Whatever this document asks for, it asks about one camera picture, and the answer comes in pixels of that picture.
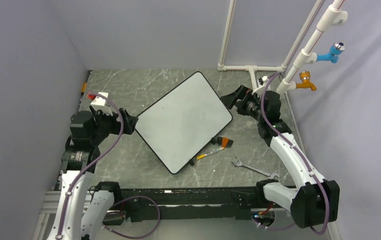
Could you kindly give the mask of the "silver open-end wrench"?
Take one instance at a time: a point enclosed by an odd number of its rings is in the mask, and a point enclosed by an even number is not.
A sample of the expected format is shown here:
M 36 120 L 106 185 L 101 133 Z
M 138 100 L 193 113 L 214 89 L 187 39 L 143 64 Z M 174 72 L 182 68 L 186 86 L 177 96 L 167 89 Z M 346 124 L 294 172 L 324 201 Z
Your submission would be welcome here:
M 231 161 L 231 164 L 234 166 L 234 167 L 241 167 L 241 168 L 246 168 L 248 170 L 251 170 L 251 171 L 254 171 L 256 173 L 259 173 L 261 175 L 264 175 L 266 177 L 268 177 L 269 179 L 273 179 L 273 180 L 279 180 L 280 179 L 280 176 L 275 173 L 275 172 L 267 172 L 267 171 L 264 171 L 264 170 L 261 170 L 261 169 L 258 169 L 256 167 L 253 167 L 249 164 L 246 164 L 246 163 L 243 163 L 238 157 L 234 157 L 234 160 Z

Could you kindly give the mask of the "orange tap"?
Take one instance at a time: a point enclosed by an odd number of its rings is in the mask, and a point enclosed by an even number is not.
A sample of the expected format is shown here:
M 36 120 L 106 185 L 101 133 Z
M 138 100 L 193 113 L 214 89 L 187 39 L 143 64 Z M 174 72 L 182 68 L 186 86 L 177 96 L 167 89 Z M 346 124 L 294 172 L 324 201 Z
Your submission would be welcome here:
M 309 71 L 301 71 L 299 73 L 300 83 L 295 84 L 296 89 L 310 89 L 316 91 L 317 87 L 311 82 L 311 73 Z

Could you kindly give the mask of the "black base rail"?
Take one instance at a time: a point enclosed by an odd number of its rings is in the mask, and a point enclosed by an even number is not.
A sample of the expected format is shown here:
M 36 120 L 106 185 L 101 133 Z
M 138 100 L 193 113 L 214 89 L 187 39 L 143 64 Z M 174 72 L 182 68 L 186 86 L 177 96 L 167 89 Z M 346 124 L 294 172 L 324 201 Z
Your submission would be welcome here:
M 131 222 L 149 220 L 192 220 L 233 218 L 250 220 L 259 212 L 272 218 L 282 210 L 276 203 L 261 202 L 254 186 L 244 187 L 193 187 L 193 188 L 123 188 L 120 198 L 109 208 L 113 219 Z

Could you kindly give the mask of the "white whiteboard black frame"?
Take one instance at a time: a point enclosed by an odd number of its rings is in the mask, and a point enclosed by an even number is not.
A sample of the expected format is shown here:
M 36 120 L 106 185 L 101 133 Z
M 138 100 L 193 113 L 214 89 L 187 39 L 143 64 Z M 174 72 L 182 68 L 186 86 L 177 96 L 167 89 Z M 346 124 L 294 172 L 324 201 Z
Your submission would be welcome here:
M 177 174 L 233 116 L 196 71 L 138 115 L 135 130 L 170 174 Z

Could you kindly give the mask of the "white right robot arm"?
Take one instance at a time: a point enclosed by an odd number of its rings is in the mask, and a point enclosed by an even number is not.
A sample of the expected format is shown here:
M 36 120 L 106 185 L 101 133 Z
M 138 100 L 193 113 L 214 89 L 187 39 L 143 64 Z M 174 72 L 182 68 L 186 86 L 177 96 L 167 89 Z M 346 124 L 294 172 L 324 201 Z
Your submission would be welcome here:
M 224 105 L 237 113 L 257 121 L 260 137 L 283 162 L 293 179 L 294 187 L 282 185 L 278 177 L 268 174 L 254 188 L 254 202 L 265 208 L 278 205 L 288 211 L 301 229 L 327 226 L 338 218 L 340 187 L 335 180 L 327 180 L 303 153 L 292 130 L 281 119 L 280 95 L 264 91 L 258 96 L 241 85 L 234 92 L 220 97 Z

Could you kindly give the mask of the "orange-black pen at wall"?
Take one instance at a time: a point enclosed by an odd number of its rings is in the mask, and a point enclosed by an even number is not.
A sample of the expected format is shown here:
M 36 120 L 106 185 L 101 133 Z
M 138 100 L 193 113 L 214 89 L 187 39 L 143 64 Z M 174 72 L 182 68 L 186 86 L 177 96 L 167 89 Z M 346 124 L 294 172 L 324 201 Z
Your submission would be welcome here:
M 89 81 L 89 77 L 90 77 L 91 73 L 92 73 L 92 70 L 88 70 L 86 72 L 86 78 L 85 78 L 84 83 L 82 84 L 82 87 L 81 87 L 81 90 L 80 90 L 80 99 L 79 99 L 79 103 L 80 104 L 83 101 L 83 98 L 84 98 L 84 95 L 85 95 L 85 91 L 87 89 L 87 83 Z

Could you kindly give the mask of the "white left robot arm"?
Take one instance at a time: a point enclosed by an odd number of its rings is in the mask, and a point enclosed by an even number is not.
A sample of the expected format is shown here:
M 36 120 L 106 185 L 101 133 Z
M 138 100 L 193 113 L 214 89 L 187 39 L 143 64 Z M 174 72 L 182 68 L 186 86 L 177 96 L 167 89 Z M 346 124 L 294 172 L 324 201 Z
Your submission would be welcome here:
M 138 120 L 124 108 L 105 113 L 91 107 L 71 116 L 71 134 L 61 158 L 60 197 L 49 240 L 90 240 L 102 226 L 106 212 L 121 206 L 119 183 L 102 181 L 93 187 L 93 197 L 85 210 L 96 160 L 103 157 L 99 145 L 109 135 L 131 135 Z

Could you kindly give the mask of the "aluminium frame rail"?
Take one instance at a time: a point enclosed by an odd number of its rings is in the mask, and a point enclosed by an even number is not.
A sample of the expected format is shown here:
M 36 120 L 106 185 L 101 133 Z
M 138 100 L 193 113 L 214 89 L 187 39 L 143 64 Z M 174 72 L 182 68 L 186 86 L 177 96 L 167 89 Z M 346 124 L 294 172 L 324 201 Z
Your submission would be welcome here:
M 66 192 L 68 191 L 70 184 L 78 175 L 80 178 L 73 185 L 73 190 L 71 191 L 72 197 L 69 198 L 66 205 L 67 209 L 63 218 L 64 221 L 61 235 L 64 240 L 81 239 L 81 221 L 85 211 L 84 208 L 89 206 L 90 197 L 87 196 L 87 192 L 94 174 L 91 172 L 81 174 L 79 170 L 69 170 L 59 177 L 61 183 L 60 191 L 46 192 L 38 215 L 37 224 L 31 237 L 33 240 L 42 240 L 44 238 L 45 230 L 49 225 L 50 214 L 55 214 L 55 219 L 51 228 L 53 233 L 48 236 L 48 239 L 56 239 L 59 223 L 62 219 L 60 215 L 62 214 Z

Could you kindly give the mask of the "white PVC pipe frame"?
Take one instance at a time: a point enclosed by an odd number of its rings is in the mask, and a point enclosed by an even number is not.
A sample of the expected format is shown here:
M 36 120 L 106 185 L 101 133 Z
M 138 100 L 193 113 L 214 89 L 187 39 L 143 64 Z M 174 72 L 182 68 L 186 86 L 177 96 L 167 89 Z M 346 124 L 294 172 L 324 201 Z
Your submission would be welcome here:
M 229 2 L 225 30 L 222 38 L 222 46 L 220 51 L 220 56 L 217 64 L 217 70 L 220 72 L 225 71 L 245 71 L 248 72 L 251 77 L 259 79 L 263 76 L 268 76 L 268 83 L 266 84 L 265 90 L 268 90 L 271 81 L 276 78 L 279 74 L 284 73 L 288 65 L 291 65 L 288 73 L 285 74 L 285 77 L 279 83 L 279 86 L 276 88 L 276 92 L 279 95 L 285 94 L 287 91 L 293 91 L 296 89 L 296 83 L 293 81 L 293 78 L 297 75 L 298 71 L 301 70 L 306 64 L 314 64 L 317 60 L 317 53 L 313 50 L 316 44 L 319 42 L 321 37 L 326 33 L 332 26 L 341 26 L 345 24 L 348 20 L 348 12 L 342 10 L 344 5 L 344 0 L 334 0 L 324 11 L 320 20 L 317 22 L 316 27 L 309 40 L 305 46 L 297 52 L 298 47 L 300 46 L 303 37 L 309 30 L 309 27 L 315 20 L 316 15 L 324 4 L 323 0 L 317 0 L 312 7 L 308 17 L 306 18 L 301 30 L 298 33 L 295 41 L 293 42 L 285 60 L 279 66 L 258 66 L 258 65 L 226 65 L 226 52 L 227 46 L 230 38 L 230 32 L 233 22 L 233 17 L 236 8 L 236 1 L 231 0 Z

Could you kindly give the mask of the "blue tap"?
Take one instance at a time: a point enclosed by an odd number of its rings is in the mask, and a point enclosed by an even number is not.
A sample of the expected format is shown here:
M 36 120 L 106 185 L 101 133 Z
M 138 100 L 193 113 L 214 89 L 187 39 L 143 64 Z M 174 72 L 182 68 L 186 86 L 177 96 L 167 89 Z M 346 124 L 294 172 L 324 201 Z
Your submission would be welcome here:
M 336 64 L 339 60 L 339 55 L 345 50 L 343 42 L 335 42 L 326 54 L 318 54 L 316 62 L 331 62 Z

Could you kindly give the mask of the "yellow marker cap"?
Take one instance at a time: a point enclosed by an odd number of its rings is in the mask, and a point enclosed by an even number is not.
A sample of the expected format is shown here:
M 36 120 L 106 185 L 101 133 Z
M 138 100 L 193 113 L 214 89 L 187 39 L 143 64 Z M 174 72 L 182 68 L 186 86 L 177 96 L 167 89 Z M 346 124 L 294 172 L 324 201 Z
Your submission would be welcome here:
M 196 159 L 200 160 L 200 159 L 205 158 L 206 156 L 207 156 L 206 154 L 202 154 L 202 155 L 197 156 Z

